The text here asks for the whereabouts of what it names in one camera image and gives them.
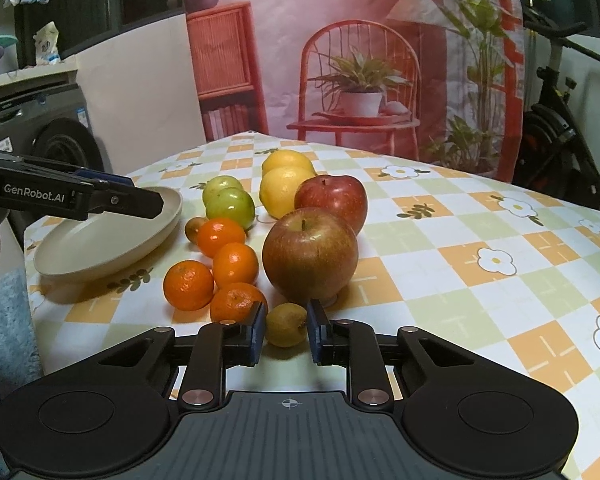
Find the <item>grey washing machine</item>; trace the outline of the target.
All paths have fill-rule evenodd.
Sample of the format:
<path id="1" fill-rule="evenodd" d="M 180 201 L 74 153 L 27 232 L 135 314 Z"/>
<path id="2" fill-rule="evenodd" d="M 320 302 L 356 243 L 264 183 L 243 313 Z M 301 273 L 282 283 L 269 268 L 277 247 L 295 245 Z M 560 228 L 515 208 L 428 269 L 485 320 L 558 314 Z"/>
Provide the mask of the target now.
<path id="1" fill-rule="evenodd" d="M 22 70 L 0 76 L 0 151 L 111 169 L 74 68 L 31 77 Z"/>

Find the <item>dark red apple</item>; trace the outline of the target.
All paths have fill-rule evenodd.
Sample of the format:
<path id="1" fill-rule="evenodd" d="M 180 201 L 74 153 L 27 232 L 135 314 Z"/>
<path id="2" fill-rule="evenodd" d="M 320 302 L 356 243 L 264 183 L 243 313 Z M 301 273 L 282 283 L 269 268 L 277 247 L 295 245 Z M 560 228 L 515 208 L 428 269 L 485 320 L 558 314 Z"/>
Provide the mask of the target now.
<path id="1" fill-rule="evenodd" d="M 338 216 L 358 234 L 367 217 L 368 200 L 362 183 L 350 176 L 316 176 L 305 180 L 294 196 L 294 208 L 315 207 Z"/>

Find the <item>white packet on washer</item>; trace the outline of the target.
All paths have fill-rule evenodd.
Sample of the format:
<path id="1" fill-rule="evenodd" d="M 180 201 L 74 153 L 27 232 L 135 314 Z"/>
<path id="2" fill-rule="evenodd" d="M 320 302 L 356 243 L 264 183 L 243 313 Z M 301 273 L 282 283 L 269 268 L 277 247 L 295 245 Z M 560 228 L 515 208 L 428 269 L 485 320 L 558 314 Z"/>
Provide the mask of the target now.
<path id="1" fill-rule="evenodd" d="M 59 32 L 54 22 L 49 22 L 33 36 L 35 65 L 55 65 L 60 62 L 58 52 Z"/>

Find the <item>small green-yellow kiwi fruit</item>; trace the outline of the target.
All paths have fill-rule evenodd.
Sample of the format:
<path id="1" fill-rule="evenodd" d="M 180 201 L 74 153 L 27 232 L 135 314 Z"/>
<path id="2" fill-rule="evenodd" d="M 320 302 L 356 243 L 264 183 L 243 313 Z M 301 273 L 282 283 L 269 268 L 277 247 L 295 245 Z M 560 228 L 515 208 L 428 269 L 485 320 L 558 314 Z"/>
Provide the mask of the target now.
<path id="1" fill-rule="evenodd" d="M 279 304 L 266 316 L 266 340 L 278 348 L 298 346 L 306 340 L 307 319 L 304 307 L 291 302 Z"/>

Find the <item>black exercise bike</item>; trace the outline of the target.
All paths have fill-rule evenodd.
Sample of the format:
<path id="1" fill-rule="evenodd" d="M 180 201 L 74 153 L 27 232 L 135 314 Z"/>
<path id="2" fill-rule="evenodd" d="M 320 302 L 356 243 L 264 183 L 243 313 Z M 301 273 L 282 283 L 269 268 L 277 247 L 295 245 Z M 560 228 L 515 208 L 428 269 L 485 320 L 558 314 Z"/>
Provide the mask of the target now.
<path id="1" fill-rule="evenodd" d="M 559 25 L 538 8 L 538 1 L 522 2 L 524 27 L 550 42 L 550 56 L 536 69 L 542 87 L 538 102 L 524 112 L 513 184 L 600 210 L 600 170 L 569 109 L 577 83 L 568 77 L 565 90 L 558 88 L 562 50 L 575 50 L 597 62 L 600 54 L 571 40 L 586 31 L 585 23 Z"/>

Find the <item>orange mandarin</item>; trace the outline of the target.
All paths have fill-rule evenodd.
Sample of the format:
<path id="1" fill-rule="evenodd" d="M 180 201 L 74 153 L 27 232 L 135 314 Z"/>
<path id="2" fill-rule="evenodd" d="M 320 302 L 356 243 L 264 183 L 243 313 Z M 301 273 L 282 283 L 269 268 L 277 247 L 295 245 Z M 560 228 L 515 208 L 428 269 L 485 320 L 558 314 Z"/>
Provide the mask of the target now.
<path id="1" fill-rule="evenodd" d="M 265 296 L 256 286 L 248 283 L 221 286 L 210 302 L 211 321 L 219 323 L 232 320 L 240 323 L 248 316 L 254 304 L 268 307 Z"/>
<path id="2" fill-rule="evenodd" d="M 211 301 L 215 282 L 203 263 L 183 260 L 166 272 L 162 288 L 164 298 L 176 310 L 196 311 Z"/>
<path id="3" fill-rule="evenodd" d="M 245 241 L 246 233 L 242 226 L 229 218 L 205 221 L 196 235 L 197 247 L 208 258 L 213 258 L 227 244 L 244 244 Z"/>
<path id="4" fill-rule="evenodd" d="M 228 243 L 212 258 L 212 274 L 219 287 L 234 283 L 252 284 L 259 275 L 259 269 L 256 252 L 242 243 Z"/>

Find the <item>pink printed backdrop curtain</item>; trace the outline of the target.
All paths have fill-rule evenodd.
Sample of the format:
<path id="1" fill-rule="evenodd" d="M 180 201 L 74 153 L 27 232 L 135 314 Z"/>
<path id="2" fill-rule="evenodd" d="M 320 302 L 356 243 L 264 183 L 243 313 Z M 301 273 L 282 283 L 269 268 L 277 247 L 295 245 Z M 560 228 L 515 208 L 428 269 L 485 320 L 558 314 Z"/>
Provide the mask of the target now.
<path id="1" fill-rule="evenodd" d="M 254 130 L 512 180 L 520 0 L 183 0 L 204 134 Z"/>

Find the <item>green apple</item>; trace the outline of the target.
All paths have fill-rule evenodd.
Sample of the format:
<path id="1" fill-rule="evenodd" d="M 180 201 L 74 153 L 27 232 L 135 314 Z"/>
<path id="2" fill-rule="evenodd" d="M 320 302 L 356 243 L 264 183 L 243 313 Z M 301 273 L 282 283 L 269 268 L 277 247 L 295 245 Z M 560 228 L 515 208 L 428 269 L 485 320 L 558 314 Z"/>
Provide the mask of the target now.
<path id="1" fill-rule="evenodd" d="M 219 192 L 226 190 L 227 188 L 237 188 L 243 190 L 240 181 L 232 176 L 217 176 L 210 179 L 205 185 L 202 191 L 202 202 L 204 206 L 207 206 Z"/>
<path id="2" fill-rule="evenodd" d="M 250 194 L 241 188 L 224 188 L 208 200 L 206 216 L 230 219 L 249 230 L 256 218 L 256 206 Z"/>

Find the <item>small brown kiwi fruit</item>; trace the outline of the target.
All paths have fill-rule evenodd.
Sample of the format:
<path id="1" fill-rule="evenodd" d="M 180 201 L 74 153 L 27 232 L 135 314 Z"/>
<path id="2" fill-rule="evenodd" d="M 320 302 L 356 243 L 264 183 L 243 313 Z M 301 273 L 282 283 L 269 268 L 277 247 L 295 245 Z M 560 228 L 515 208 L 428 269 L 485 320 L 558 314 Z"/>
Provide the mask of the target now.
<path id="1" fill-rule="evenodd" d="M 207 219 L 204 217 L 194 217 L 186 222 L 184 228 L 185 236 L 192 244 L 197 244 L 199 230 L 206 222 Z"/>

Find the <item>large red-green apple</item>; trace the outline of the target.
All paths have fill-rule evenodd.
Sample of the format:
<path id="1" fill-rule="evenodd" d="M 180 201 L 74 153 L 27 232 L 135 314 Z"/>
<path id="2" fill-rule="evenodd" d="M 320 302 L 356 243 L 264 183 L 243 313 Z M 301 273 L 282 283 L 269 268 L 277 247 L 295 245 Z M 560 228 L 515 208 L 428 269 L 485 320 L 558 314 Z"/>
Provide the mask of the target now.
<path id="1" fill-rule="evenodd" d="M 331 300 L 358 266 L 358 240 L 341 218 L 321 208 L 301 208 L 280 218 L 262 247 L 262 266 L 287 300 Z"/>

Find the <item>yellow lemon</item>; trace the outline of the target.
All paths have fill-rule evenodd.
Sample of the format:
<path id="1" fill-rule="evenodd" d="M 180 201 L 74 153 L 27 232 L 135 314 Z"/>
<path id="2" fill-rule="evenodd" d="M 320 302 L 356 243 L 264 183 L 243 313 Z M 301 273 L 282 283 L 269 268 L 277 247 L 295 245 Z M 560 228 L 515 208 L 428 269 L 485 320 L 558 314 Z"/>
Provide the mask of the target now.
<path id="1" fill-rule="evenodd" d="M 261 166 L 261 171 L 265 176 L 268 172 L 283 167 L 302 168 L 315 174 L 313 164 L 306 155 L 291 150 L 277 150 L 268 154 Z"/>
<path id="2" fill-rule="evenodd" d="M 294 196 L 300 185 L 314 177 L 312 170 L 285 166 L 268 171 L 261 180 L 260 202 L 274 219 L 294 210 Z"/>

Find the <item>beige round plate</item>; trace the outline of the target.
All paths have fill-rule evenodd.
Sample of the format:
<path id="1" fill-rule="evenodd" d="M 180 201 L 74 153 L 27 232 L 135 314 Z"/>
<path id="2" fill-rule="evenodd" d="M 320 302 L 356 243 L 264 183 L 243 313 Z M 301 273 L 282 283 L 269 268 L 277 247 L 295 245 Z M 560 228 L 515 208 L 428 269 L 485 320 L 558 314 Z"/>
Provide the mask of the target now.
<path id="1" fill-rule="evenodd" d="M 35 270 L 49 280 L 81 283 L 139 262 L 171 235 L 181 218 L 181 194 L 163 186 L 154 191 L 163 199 L 163 208 L 153 219 L 104 212 L 84 221 L 60 222 L 36 248 Z"/>

